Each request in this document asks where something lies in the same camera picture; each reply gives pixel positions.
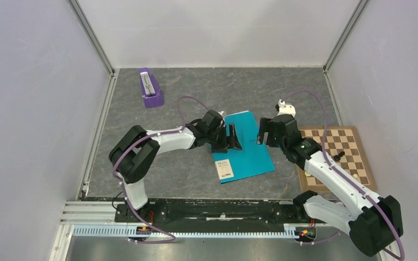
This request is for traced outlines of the black folder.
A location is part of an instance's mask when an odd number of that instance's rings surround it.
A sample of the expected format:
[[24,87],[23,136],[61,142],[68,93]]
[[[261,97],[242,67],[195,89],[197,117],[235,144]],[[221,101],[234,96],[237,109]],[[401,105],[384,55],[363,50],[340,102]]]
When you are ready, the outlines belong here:
[[275,170],[266,145],[257,144],[259,127],[251,111],[228,115],[225,122],[235,125],[242,149],[229,149],[227,153],[212,153],[221,184]]

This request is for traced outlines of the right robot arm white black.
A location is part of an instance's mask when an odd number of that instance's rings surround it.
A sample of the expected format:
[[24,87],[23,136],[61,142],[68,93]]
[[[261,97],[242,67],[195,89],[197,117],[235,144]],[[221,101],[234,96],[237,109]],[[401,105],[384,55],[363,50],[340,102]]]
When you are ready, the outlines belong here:
[[261,118],[258,144],[281,149],[287,160],[317,178],[340,203],[324,199],[316,192],[306,191],[293,200],[293,216],[300,222],[310,218],[321,220],[347,234],[355,247],[372,257],[396,243],[405,259],[401,242],[403,222],[400,203],[393,197],[381,197],[355,180],[331,159],[324,144],[305,138],[290,114]]

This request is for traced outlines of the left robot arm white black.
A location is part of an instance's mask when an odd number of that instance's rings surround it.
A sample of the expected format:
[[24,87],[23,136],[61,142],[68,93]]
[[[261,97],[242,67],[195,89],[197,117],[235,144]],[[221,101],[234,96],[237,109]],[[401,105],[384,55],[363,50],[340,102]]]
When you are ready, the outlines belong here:
[[113,177],[120,181],[129,204],[128,215],[136,222],[146,220],[149,215],[144,177],[157,155],[206,144],[213,153],[242,150],[235,125],[227,124],[223,115],[215,110],[174,129],[152,131],[133,126],[108,156],[113,165]]

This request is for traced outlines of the black chess piece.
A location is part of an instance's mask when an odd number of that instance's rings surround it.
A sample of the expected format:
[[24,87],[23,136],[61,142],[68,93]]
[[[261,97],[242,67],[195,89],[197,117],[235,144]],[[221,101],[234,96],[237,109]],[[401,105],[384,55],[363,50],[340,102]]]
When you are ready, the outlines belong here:
[[333,156],[333,160],[339,162],[345,156],[345,151],[341,151]]

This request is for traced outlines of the wooden chessboard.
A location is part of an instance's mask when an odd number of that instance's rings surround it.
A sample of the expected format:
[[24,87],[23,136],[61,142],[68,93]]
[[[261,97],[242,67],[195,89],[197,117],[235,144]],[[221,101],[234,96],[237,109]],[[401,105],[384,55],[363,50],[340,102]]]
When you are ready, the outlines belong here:
[[[299,130],[305,138],[312,138],[321,145],[324,127],[300,127]],[[376,191],[377,185],[367,156],[362,145],[360,135],[354,126],[330,126],[327,128],[325,149],[333,156],[345,151],[345,156],[337,162],[351,176],[358,175],[356,179],[363,186]],[[307,177],[304,170],[297,167],[300,188],[303,192],[312,190],[316,192],[330,192],[330,190],[314,176]]]

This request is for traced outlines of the purple metronome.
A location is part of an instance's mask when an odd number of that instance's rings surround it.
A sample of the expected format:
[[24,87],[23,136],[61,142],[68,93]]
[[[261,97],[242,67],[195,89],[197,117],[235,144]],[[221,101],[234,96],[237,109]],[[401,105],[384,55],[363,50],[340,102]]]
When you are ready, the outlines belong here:
[[161,86],[152,72],[144,67],[139,69],[142,99],[146,108],[156,108],[164,104]]

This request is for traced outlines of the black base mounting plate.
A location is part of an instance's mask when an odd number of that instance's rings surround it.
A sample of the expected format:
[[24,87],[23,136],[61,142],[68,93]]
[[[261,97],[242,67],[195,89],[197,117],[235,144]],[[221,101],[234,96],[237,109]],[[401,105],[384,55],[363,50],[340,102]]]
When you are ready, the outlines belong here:
[[285,224],[311,219],[292,201],[151,198],[140,218],[166,232],[281,232]]

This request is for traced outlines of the aluminium frame rail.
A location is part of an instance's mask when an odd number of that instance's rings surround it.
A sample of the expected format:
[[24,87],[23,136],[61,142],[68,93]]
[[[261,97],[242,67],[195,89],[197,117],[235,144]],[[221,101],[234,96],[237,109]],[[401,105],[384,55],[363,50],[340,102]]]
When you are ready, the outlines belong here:
[[80,235],[129,238],[298,238],[310,219],[291,201],[152,198],[137,219],[122,202],[68,202],[61,222]]

